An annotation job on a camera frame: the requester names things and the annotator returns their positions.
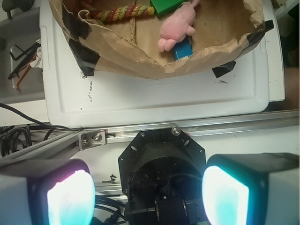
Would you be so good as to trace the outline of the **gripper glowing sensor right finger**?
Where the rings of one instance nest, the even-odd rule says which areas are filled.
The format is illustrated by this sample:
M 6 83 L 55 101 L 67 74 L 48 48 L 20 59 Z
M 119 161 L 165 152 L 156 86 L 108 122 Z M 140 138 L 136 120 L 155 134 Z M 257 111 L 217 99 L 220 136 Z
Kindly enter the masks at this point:
M 212 225 L 298 225 L 300 157 L 292 153 L 215 154 L 202 178 Z

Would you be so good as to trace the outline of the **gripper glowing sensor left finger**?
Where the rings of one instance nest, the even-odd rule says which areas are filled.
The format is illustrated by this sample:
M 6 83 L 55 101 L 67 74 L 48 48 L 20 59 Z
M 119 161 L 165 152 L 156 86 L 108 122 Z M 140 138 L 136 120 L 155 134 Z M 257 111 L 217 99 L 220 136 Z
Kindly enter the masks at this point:
M 95 193 L 80 159 L 0 161 L 2 225 L 88 225 Z

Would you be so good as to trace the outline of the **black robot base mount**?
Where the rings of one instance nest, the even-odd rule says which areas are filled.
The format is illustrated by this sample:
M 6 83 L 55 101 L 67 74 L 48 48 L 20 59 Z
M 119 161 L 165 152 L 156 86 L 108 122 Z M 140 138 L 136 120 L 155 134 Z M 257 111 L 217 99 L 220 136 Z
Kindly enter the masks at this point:
M 132 151 L 131 142 L 118 159 L 125 219 L 131 225 L 196 225 L 206 222 L 202 178 L 205 149 L 189 138 L 150 142 Z

